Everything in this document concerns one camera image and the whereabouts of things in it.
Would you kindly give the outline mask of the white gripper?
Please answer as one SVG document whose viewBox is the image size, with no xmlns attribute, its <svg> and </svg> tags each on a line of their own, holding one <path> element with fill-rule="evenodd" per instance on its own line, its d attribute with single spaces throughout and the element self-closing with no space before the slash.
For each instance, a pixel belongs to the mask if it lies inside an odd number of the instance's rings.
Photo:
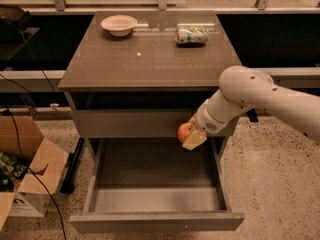
<svg viewBox="0 0 320 240">
<path fill-rule="evenodd" d="M 229 121 L 235 117 L 235 106 L 228 101 L 210 103 L 206 100 L 190 119 L 198 129 L 187 130 L 184 134 L 182 147 L 192 151 L 207 140 L 207 134 L 214 135 L 222 131 Z"/>
</svg>

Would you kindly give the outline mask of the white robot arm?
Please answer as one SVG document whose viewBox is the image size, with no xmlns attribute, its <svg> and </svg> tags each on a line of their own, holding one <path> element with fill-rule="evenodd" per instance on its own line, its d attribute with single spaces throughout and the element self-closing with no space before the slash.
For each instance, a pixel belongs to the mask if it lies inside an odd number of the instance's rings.
<svg viewBox="0 0 320 240">
<path fill-rule="evenodd" d="M 218 91 L 179 127 L 178 140 L 183 148 L 193 150 L 253 108 L 320 143 L 320 97 L 278 86 L 270 75 L 244 66 L 231 66 L 221 73 Z"/>
</svg>

